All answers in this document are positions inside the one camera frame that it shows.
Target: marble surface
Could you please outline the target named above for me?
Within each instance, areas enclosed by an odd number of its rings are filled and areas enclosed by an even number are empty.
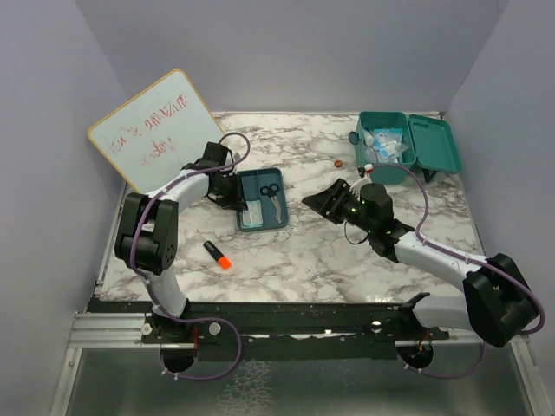
[[[337,178],[352,183],[355,157],[348,133],[356,115],[221,114],[225,131],[245,133],[251,155],[239,170],[275,166],[286,188],[289,225],[278,231],[243,233],[235,213],[207,199],[188,208],[179,223],[179,251],[174,262],[180,288],[194,301],[236,302],[402,302],[422,291],[457,295],[457,290],[429,274],[395,264],[367,244],[351,245],[343,226],[333,225],[301,204]],[[226,143],[244,151],[239,138]],[[342,168],[334,161],[343,161]],[[435,240],[479,252],[466,201],[457,178],[438,175],[427,185],[430,217],[424,233]],[[395,215],[416,225],[423,209],[417,185],[406,179],[389,185]],[[352,240],[362,233],[348,227]],[[202,247],[212,240],[232,261],[222,270]],[[147,300],[139,277],[112,255],[103,277],[102,300]]]

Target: teal storage box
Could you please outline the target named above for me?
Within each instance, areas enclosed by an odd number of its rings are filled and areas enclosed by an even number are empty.
[[[408,149],[399,158],[401,166],[412,168],[414,164],[431,171],[458,173],[462,170],[457,146],[454,143],[451,127],[443,121],[411,114],[407,117],[398,112],[362,112],[358,118],[355,145],[356,165],[366,165],[363,129],[373,131],[377,128],[401,128],[402,142]],[[372,181],[377,184],[398,185],[407,173],[394,167],[382,167],[371,173]]]

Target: scissors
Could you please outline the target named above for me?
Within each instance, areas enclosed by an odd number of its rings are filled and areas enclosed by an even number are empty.
[[[269,184],[268,186],[262,186],[260,188],[260,194],[264,197],[270,198],[270,201],[274,204],[276,208],[276,221],[281,224],[281,206],[279,205],[279,200],[277,197],[277,193],[281,190],[278,184],[275,182],[273,184]]]

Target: whiteboard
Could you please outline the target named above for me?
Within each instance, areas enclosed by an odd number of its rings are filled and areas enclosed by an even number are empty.
[[[88,130],[88,138],[137,191],[153,191],[202,156],[223,132],[181,69]]]

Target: highlighter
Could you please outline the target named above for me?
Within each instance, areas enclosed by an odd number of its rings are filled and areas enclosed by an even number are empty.
[[[222,252],[216,248],[212,241],[208,240],[202,245],[210,253],[212,258],[216,260],[216,262],[221,266],[222,269],[227,270],[232,267],[232,262],[230,262],[227,257],[224,256]]]

